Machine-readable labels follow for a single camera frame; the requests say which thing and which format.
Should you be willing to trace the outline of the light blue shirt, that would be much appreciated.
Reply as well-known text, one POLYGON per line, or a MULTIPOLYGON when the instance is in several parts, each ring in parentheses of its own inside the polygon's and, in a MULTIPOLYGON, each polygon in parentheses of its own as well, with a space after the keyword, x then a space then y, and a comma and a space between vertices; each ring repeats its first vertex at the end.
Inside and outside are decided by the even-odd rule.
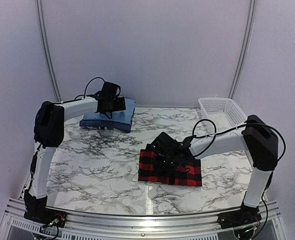
MULTIPOLYGON (((112 113, 111 121, 119 122, 123 124, 131 124, 135 111, 136 102, 133 99, 125 98, 125 110, 116 111, 112 113)), ((109 121, 108 117, 101 113, 89 113, 83 116, 83 120, 104 120, 109 121)))

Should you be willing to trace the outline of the red black plaid shirt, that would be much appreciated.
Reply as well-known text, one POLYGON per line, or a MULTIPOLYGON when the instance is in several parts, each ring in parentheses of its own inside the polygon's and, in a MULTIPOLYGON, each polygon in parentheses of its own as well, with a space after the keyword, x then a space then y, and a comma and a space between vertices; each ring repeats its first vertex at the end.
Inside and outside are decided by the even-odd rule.
POLYGON ((201 161, 191 159, 178 164, 157 156, 152 151, 142 149, 139 155, 139 182, 151 182, 172 186, 201 187, 201 161))

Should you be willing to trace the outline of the blue checked shirt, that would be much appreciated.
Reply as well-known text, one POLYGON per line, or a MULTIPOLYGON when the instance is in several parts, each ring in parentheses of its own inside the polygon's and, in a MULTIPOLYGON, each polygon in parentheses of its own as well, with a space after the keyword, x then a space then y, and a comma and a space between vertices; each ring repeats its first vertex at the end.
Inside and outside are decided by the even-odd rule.
POLYGON ((121 122, 103 119, 84 120, 79 122, 80 127, 85 128, 97 128, 97 129, 108 129, 108 130, 120 130, 123 132, 130 132, 132 128, 132 121, 121 122))

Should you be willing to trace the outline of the white plastic basket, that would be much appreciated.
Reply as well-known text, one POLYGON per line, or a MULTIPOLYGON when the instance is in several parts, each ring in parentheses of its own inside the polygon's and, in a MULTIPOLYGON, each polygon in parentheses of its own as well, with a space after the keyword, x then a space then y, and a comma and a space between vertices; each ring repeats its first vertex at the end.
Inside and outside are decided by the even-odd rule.
POLYGON ((219 130, 229 129, 244 123, 247 116, 230 98, 201 97, 198 99, 201 119, 212 120, 219 130))

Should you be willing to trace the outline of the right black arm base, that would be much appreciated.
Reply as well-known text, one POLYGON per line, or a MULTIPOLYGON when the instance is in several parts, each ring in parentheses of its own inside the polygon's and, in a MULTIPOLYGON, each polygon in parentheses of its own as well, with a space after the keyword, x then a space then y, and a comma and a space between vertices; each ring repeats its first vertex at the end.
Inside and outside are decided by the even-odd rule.
POLYGON ((222 229, 234 228, 262 220, 259 207, 241 205, 239 210, 222 212, 218 215, 217 223, 222 229))

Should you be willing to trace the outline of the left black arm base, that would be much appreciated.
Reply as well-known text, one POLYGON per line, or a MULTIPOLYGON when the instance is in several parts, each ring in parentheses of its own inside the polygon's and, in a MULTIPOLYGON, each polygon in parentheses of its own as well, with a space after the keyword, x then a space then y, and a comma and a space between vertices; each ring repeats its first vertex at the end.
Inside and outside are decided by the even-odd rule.
POLYGON ((58 220, 56 225, 63 228, 66 224, 67 213, 65 211, 47 207, 48 197, 37 199, 28 192, 24 193, 25 212, 24 218, 48 226, 54 220, 58 220))

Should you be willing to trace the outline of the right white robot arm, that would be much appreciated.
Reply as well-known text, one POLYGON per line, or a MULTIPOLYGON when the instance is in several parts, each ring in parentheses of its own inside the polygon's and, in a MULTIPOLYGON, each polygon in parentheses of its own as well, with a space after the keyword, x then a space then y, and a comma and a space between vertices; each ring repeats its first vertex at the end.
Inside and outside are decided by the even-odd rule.
POLYGON ((182 142, 161 132, 150 144, 150 149, 160 158, 159 165, 168 169, 184 166, 193 160, 234 151, 247 151, 252 160, 252 173, 241 209, 235 220, 246 224, 255 215, 255 210, 268 188, 269 179, 284 156, 279 152, 279 143, 284 143, 282 134, 265 124, 257 115, 249 115, 238 126, 218 132, 196 136, 192 134, 182 142))

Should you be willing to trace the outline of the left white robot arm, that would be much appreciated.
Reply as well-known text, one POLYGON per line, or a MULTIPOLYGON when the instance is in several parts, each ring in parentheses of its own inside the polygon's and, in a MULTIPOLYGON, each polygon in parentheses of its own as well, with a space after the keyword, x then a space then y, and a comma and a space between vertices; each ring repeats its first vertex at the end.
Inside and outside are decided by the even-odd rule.
POLYGON ((47 180, 56 149, 64 139, 65 122, 90 113, 104 114, 109 119, 113 112, 126 109, 125 98, 120 96, 118 84, 104 81, 101 90, 87 95, 87 89, 79 99, 42 103, 34 121, 35 149, 30 165, 31 180, 24 191, 25 199, 45 199, 47 180))

